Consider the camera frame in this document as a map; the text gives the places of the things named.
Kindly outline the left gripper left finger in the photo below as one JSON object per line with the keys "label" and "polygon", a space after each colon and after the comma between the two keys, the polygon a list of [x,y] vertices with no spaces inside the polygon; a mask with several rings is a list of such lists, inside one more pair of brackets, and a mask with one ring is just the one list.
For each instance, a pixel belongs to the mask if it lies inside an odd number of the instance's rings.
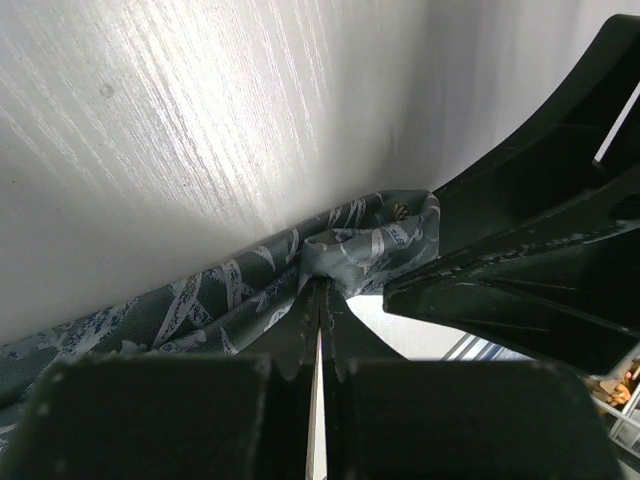
{"label": "left gripper left finger", "polygon": [[248,348],[52,365],[1,459],[5,479],[302,479],[320,314],[306,284]]}

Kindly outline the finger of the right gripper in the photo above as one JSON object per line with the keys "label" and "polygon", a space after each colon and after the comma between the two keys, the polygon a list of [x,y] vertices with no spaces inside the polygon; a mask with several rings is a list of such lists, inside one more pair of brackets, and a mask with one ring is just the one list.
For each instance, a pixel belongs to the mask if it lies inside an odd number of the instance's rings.
{"label": "finger of the right gripper", "polygon": [[585,375],[639,348],[639,20],[610,17],[547,101],[437,190],[440,255],[384,310]]}

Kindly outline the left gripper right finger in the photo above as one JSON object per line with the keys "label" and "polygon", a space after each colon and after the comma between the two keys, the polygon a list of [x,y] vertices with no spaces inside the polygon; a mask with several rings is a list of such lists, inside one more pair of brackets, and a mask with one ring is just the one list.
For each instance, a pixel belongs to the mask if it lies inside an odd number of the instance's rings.
{"label": "left gripper right finger", "polygon": [[534,361],[409,360],[332,282],[319,307],[332,479],[616,479],[583,383]]}

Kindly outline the blue-grey floral tie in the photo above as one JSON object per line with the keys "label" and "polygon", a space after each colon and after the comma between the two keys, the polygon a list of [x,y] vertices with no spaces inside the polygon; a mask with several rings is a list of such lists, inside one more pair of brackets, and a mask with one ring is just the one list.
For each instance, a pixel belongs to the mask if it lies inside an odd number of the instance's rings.
{"label": "blue-grey floral tie", "polygon": [[1,441],[58,360],[101,354],[234,355],[276,324],[315,277],[345,298],[383,286],[439,253],[440,204],[425,190],[376,192],[175,283],[1,349]]}

